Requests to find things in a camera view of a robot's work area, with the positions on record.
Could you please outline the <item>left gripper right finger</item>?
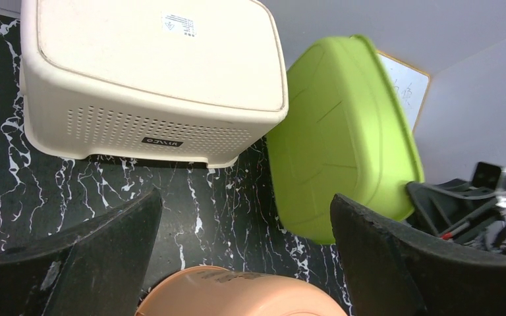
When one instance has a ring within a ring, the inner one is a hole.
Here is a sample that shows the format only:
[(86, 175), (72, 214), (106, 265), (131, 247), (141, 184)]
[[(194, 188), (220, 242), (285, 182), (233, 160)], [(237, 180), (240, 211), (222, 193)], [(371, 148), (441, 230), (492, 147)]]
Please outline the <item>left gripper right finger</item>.
[(330, 218), (356, 315), (506, 315), (506, 255), (447, 242), (342, 194)]

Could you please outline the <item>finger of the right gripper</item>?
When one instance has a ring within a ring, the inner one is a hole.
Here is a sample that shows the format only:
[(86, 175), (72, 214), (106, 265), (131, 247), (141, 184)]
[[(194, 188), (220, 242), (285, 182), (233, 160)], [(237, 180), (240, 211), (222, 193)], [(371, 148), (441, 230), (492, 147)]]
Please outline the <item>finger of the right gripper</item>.
[(414, 228), (456, 244), (469, 244), (484, 236), (487, 227), (502, 221), (493, 190), (475, 188), (454, 179), (443, 184), (409, 182), (405, 186), (414, 213), (407, 222)]

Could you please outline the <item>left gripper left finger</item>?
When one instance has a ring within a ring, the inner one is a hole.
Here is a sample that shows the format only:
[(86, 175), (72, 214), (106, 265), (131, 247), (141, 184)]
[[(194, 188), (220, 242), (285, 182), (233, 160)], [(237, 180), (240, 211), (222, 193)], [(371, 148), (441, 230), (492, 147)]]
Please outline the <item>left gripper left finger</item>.
[(134, 315), (163, 211), (159, 190), (0, 253), (0, 315)]

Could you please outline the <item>orange plastic bucket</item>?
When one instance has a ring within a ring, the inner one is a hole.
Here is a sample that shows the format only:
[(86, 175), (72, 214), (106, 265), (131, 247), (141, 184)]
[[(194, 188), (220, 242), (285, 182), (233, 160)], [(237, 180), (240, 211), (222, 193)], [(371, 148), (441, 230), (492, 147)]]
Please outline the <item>orange plastic bucket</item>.
[(161, 281), (137, 315), (345, 315), (318, 287), (295, 278), (191, 267)]

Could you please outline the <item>cream perforated storage basket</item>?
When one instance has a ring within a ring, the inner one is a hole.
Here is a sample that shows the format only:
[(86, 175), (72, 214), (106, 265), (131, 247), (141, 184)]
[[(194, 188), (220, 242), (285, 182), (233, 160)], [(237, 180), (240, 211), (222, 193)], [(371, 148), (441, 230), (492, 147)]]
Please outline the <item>cream perforated storage basket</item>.
[(48, 155), (225, 168), (289, 108), (259, 1), (23, 1), (20, 43), (24, 132)]

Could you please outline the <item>green plastic tray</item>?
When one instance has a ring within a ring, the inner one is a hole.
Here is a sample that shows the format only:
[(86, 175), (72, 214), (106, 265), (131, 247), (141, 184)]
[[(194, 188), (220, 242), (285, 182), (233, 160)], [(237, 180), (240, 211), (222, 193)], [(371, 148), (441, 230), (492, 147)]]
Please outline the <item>green plastic tray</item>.
[(288, 69), (287, 83), (287, 116), (266, 135), (282, 227), (334, 243), (336, 194), (395, 221), (410, 217), (405, 186), (424, 171), (374, 44), (361, 35), (319, 39)]

